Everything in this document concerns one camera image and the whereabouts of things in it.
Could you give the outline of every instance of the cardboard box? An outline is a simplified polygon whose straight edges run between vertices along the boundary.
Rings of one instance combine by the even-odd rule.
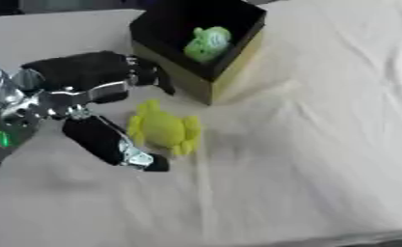
[[[160,0],[130,24],[135,54],[159,63],[176,86],[211,104],[255,53],[266,12],[240,0]],[[222,26],[232,46],[200,64],[184,55],[196,27]]]

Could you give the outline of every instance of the robotic hand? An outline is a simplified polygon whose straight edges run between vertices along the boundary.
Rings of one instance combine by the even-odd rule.
[[[65,121],[67,137],[111,165],[169,171],[165,157],[136,149],[123,129],[86,107],[125,99],[131,87],[148,85],[174,94],[153,62],[109,51],[33,62],[13,78],[0,69],[0,163],[50,118]]]

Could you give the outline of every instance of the yellow crab toy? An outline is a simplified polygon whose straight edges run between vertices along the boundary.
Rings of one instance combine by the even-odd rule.
[[[186,155],[197,148],[201,125],[195,116],[178,118],[161,111],[159,102],[152,99],[138,105],[127,134],[137,146],[147,141],[170,149],[173,155]]]

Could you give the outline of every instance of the black box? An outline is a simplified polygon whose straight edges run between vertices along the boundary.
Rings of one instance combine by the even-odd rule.
[[[240,0],[159,0],[130,24],[132,44],[135,54],[159,63],[177,86],[210,104],[254,53],[245,48],[264,26],[265,16],[261,8]],[[214,26],[232,33],[231,48],[206,65],[186,57],[183,50],[194,29]],[[244,61],[237,63],[240,55]]]

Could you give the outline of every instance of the green plush toy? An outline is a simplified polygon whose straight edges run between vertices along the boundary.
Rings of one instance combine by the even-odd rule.
[[[195,38],[184,48],[184,54],[206,64],[220,56],[229,47],[231,33],[223,27],[211,27],[206,30],[195,29]]]
[[[158,101],[152,99],[138,106],[136,116],[130,118],[127,134],[137,146],[147,141],[178,156],[196,150],[201,125],[195,116],[178,118],[161,111]]]

